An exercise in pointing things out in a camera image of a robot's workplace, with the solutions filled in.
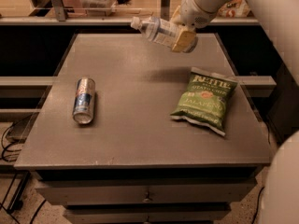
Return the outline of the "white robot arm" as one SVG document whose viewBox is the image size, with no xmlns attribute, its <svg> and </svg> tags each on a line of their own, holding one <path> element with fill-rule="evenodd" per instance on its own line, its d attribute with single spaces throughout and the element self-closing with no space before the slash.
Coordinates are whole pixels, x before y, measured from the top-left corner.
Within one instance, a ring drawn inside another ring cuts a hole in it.
<svg viewBox="0 0 299 224">
<path fill-rule="evenodd" d="M 173 16 L 178 24 L 203 28 L 231 0 L 182 0 Z M 246 0 L 278 52 L 277 103 L 271 113 L 279 120 L 283 142 L 272 160 L 258 224 L 299 224 L 299 0 Z"/>
</svg>

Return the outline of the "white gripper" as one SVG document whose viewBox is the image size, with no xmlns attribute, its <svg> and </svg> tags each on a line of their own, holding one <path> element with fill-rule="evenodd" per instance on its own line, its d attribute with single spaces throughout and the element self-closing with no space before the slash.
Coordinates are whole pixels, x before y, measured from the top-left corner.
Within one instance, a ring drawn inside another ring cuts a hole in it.
<svg viewBox="0 0 299 224">
<path fill-rule="evenodd" d="M 182 0 L 170 21 L 174 24 L 183 24 L 189 28 L 201 29 L 214 20 L 219 9 L 230 1 L 232 0 Z M 189 53 L 194 50 L 196 44 L 196 32 L 181 27 L 171 50 Z"/>
</svg>

